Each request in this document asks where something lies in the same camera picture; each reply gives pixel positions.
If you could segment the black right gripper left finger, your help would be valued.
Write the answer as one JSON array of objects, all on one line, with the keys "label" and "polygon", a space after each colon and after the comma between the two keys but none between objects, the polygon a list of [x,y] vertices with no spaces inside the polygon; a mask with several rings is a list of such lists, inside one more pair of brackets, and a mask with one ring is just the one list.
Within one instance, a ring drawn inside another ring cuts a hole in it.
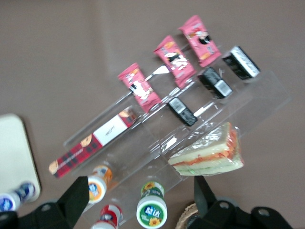
[{"label": "black right gripper left finger", "polygon": [[40,205],[19,217],[15,211],[0,214],[2,229],[72,229],[89,203],[88,177],[78,177],[56,202]]}]

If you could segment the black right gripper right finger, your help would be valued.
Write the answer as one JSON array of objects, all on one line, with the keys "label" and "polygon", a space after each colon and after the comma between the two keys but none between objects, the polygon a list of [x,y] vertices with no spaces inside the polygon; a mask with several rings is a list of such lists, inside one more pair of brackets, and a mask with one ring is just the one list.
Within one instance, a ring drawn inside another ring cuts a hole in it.
[{"label": "black right gripper right finger", "polygon": [[199,216],[187,223],[187,229],[291,229],[276,210],[255,207],[250,213],[228,200],[218,200],[204,177],[194,177],[194,200]]}]

